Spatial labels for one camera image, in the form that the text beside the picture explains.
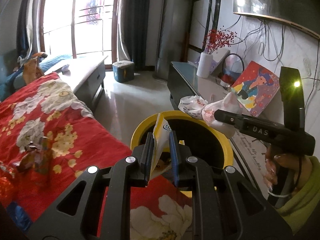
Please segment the colourful portrait painting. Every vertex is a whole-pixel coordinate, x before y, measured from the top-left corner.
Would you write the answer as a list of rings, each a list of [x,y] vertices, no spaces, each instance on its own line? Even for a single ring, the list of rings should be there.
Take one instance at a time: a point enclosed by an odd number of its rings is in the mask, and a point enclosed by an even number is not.
[[[258,117],[279,90],[279,77],[251,61],[231,87],[237,100],[253,117]]]

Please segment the blue left curtain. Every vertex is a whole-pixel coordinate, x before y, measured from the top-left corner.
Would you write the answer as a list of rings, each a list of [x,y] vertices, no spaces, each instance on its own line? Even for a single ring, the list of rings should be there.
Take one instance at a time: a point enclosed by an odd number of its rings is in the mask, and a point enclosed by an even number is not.
[[[18,15],[16,49],[21,59],[28,58],[33,46],[33,0],[22,0]]]

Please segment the yellow rimmed black trash bin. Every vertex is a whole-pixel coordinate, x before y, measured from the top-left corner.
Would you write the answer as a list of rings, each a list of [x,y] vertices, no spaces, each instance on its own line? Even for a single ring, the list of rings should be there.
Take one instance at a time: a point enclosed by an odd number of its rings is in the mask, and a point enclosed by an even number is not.
[[[191,153],[204,160],[212,169],[215,186],[218,188],[224,181],[220,179],[225,165],[233,165],[231,143],[222,133],[206,125],[204,121],[194,119],[182,111],[164,111],[160,113],[170,128],[176,132],[178,141],[184,141]],[[135,129],[130,148],[144,145],[149,132],[153,132],[159,114],[143,120]]]

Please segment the folded paper on table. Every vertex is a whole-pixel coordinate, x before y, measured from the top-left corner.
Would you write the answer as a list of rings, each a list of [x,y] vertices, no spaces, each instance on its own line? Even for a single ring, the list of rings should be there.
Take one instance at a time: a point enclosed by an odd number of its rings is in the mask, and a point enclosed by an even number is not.
[[[66,73],[66,72],[68,72],[69,71],[69,64],[66,64],[66,65],[64,65],[63,67],[61,67],[61,72],[64,74],[64,73]]]

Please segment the dark wooden coffee table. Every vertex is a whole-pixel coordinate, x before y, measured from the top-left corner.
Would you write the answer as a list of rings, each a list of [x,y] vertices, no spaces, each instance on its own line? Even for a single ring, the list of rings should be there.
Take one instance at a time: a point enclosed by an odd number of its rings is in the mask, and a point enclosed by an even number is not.
[[[65,73],[60,72],[60,79],[67,83],[75,96],[91,110],[95,111],[104,90],[106,56],[80,57],[58,62],[45,74],[50,74],[67,65]]]

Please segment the grey standing air conditioner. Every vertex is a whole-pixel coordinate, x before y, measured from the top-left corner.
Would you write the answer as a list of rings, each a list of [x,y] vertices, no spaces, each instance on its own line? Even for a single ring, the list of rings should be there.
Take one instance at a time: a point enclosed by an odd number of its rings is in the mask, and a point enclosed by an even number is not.
[[[154,77],[167,81],[172,61],[184,57],[191,0],[164,0]]]

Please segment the red berry branches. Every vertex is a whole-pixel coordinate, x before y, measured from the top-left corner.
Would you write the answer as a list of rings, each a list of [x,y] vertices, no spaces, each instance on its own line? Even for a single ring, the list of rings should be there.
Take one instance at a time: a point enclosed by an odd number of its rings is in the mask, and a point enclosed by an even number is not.
[[[237,36],[237,32],[231,30],[212,29],[204,37],[204,52],[212,54],[220,48],[230,47]]]

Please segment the wall mounted television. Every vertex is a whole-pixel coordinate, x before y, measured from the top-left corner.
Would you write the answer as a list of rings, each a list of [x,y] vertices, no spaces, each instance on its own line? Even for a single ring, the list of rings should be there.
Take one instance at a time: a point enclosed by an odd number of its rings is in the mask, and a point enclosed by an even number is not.
[[[233,0],[233,12],[276,21],[319,38],[319,0]]]

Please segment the red floral blanket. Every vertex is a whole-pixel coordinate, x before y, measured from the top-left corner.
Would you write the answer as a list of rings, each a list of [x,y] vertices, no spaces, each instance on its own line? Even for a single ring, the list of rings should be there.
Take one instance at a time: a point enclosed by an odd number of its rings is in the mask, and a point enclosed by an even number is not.
[[[52,144],[48,173],[18,172],[12,163],[40,137]],[[87,167],[109,167],[130,154],[57,74],[41,77],[1,102],[1,205],[13,220],[20,211],[37,220]],[[191,200],[163,176],[131,195],[132,239],[181,239],[191,225]]]

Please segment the white yellow snack packet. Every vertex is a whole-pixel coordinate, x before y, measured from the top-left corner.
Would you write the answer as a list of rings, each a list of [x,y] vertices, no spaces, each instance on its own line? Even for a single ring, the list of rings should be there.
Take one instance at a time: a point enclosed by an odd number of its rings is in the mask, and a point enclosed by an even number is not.
[[[152,150],[150,179],[167,172],[171,168],[169,137],[171,128],[164,114],[159,113],[153,129],[154,149]]]

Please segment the white paper towel roll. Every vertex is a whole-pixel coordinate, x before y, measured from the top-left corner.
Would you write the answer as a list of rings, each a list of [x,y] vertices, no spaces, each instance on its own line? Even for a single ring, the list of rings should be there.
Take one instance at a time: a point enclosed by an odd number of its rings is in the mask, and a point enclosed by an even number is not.
[[[210,75],[213,56],[211,54],[202,52],[200,55],[199,64],[196,75],[201,78],[207,78]]]

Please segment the blue storage stool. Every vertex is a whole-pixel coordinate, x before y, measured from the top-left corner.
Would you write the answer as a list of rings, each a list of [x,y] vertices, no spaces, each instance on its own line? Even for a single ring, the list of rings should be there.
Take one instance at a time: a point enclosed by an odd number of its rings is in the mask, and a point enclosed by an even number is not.
[[[112,64],[114,79],[119,83],[131,81],[135,76],[135,64],[131,61],[123,60]]]

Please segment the dark grey right curtain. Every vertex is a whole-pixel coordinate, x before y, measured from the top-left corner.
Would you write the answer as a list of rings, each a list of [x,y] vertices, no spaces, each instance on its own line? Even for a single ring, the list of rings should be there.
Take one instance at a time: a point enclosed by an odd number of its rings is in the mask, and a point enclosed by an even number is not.
[[[135,64],[136,71],[147,71],[146,41],[150,0],[119,0],[117,16],[117,59]]]

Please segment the brown wrapper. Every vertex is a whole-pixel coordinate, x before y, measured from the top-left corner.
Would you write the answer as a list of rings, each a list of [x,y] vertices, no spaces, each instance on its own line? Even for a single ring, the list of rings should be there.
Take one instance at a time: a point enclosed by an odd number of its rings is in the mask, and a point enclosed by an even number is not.
[[[30,142],[24,149],[25,155],[21,160],[13,162],[13,167],[18,172],[32,169],[39,174],[47,174],[53,156],[51,140],[48,137],[40,137],[37,144]]]

